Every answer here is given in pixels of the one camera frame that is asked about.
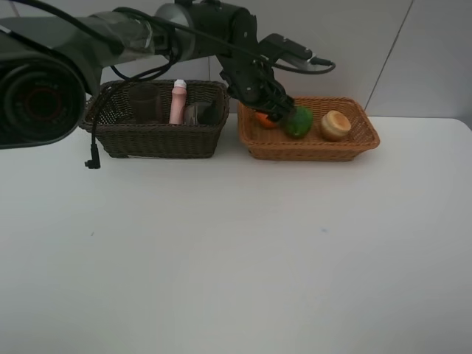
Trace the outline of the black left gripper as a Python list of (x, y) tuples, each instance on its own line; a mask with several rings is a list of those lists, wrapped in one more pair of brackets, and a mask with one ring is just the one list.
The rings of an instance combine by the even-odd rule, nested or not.
[(274, 78), (266, 64), (247, 58), (220, 56), (221, 78), (228, 84), (228, 95), (245, 106), (276, 121), (286, 121), (296, 113), (294, 100)]

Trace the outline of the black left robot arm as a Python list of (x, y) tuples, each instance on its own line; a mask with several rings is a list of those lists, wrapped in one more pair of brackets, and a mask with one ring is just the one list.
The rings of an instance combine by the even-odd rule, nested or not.
[(1, 20), (1, 147), (58, 142), (83, 118), (103, 69), (161, 55), (170, 65), (215, 56), (235, 99), (276, 122), (294, 101), (275, 80), (276, 58), (257, 19), (220, 1), (175, 1), (154, 15), (117, 8), (75, 18), (42, 1), (44, 17)]

